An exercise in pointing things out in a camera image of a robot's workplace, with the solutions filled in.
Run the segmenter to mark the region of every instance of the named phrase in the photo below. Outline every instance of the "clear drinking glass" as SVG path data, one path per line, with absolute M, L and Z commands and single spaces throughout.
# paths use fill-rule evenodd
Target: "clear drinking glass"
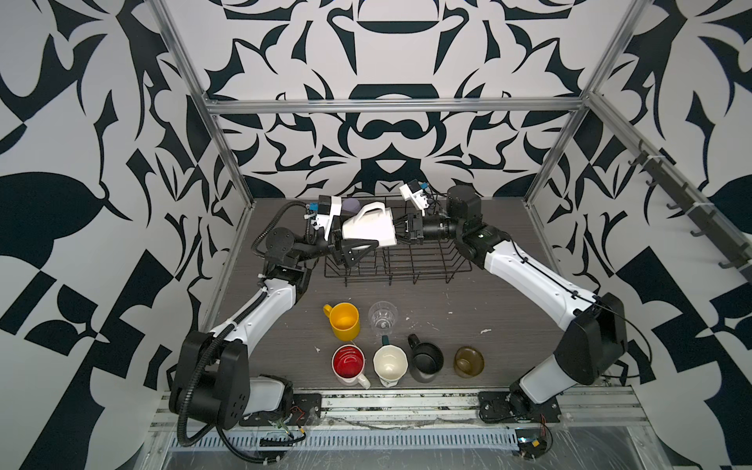
M 391 335 L 392 329 L 397 323 L 397 307 L 392 302 L 380 301 L 373 304 L 368 311 L 371 320 L 371 329 L 376 336 Z

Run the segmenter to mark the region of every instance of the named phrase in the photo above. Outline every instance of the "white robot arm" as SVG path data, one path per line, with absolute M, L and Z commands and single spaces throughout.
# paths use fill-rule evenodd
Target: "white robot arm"
M 417 189 L 417 182 L 409 184 L 402 191 L 408 195 L 405 200 L 411 199 L 416 208 L 424 209 L 422 188 Z M 275 221 L 294 205 L 305 206 L 302 202 L 288 203 L 253 243 L 253 249 L 265 258 L 259 292 L 209 333 L 191 332 L 183 343 L 170 395 L 170 409 L 180 415 L 178 440 L 183 445 L 191 445 L 201 437 L 188 438 L 184 426 L 181 433 L 180 423 L 184 424 L 188 417 L 207 426 L 230 429 L 248 413 L 288 415 L 291 404 L 284 402 L 283 381 L 249 379 L 248 356 L 274 322 L 305 293 L 311 270 L 300 268 L 300 262 L 331 255 L 337 263 L 352 266 L 380 246 L 376 240 L 345 238 L 341 201 L 327 196 L 322 196 L 317 205 L 326 214 L 311 218 L 318 217 L 313 237 L 303 239 L 288 229 L 276 229 Z M 626 327 L 619 299 L 610 294 L 598 297 L 575 286 L 528 256 L 508 233 L 483 223 L 481 200 L 470 186 L 450 188 L 446 213 L 422 213 L 393 221 L 395 242 L 453 239 L 461 255 L 509 282 L 565 332 L 551 356 L 510 386 L 505 404 L 509 417 L 533 416 L 563 390 L 593 383 L 626 352 Z M 264 238 L 268 249 L 260 252 L 257 247 Z M 220 366 L 216 372 L 205 370 L 217 360 Z M 254 390 L 265 392 L 249 391 L 250 381 L 258 380 L 266 382 L 255 384 Z

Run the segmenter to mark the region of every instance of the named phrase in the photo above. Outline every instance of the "black and white patterned wall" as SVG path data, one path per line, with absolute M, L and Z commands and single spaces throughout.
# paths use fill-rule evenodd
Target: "black and white patterned wall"
M 603 88 L 747 234 L 751 25 L 744 0 L 656 0 Z M 752 465 L 752 287 L 632 158 L 589 114 L 535 201 L 545 234 L 564 275 L 620 297 L 646 335 L 650 349 L 629 328 L 611 373 L 634 385 L 672 463 Z
M 578 96 L 623 0 L 168 0 L 216 100 Z M 224 116 L 255 196 L 523 196 L 564 112 Z
M 256 197 L 395 194 L 415 178 L 524 196 L 566 114 L 236 114 L 220 125 Z
M 244 208 L 142 0 L 0 14 L 3 468 L 129 468 Z

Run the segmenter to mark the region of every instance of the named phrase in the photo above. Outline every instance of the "wire dish rack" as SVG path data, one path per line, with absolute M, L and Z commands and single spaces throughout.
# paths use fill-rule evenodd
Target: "wire dish rack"
M 392 208 L 395 219 L 406 212 L 414 212 L 412 205 L 394 199 L 381 199 Z M 361 199 L 361 207 L 373 199 Z M 378 248 L 366 255 L 353 268 L 336 265 L 326 257 L 324 277 L 339 277 L 344 285 L 350 282 L 388 281 L 411 279 L 444 279 L 447 284 L 458 272 L 472 271 L 472 264 L 459 254 L 454 241 L 427 241 L 424 244 L 397 244 L 394 247 Z

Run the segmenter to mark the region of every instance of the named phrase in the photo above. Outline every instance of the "gray wooden table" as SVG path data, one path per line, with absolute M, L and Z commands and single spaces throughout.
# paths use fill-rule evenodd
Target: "gray wooden table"
M 262 259 L 250 249 L 284 199 L 260 199 L 250 220 L 245 242 L 238 255 L 220 306 L 218 321 L 234 314 L 257 290 Z M 484 221 L 503 229 L 531 256 L 547 264 L 532 223 L 517 199 L 483 201 Z M 291 208 L 277 226 L 302 233 L 302 209 Z M 341 388 L 332 373 L 334 351 L 343 343 L 333 334 L 323 313 L 326 304 L 351 302 L 360 311 L 361 331 L 355 343 L 366 355 L 366 376 L 381 387 L 372 358 L 381 338 L 368 324 L 368 309 L 387 300 L 399 309 L 392 343 L 409 357 L 407 337 L 417 334 L 444 352 L 444 368 L 429 387 L 503 387 L 549 356 L 562 331 L 532 301 L 505 281 L 479 268 L 443 280 L 396 280 L 350 283 L 325 278 L 323 261 L 311 277 L 308 292 L 266 333 L 250 357 L 250 372 L 273 374 L 291 380 L 296 388 Z M 458 377 L 452 368 L 458 347 L 476 347 L 484 355 L 485 370 L 476 378 Z M 425 387 L 406 374 L 398 387 Z

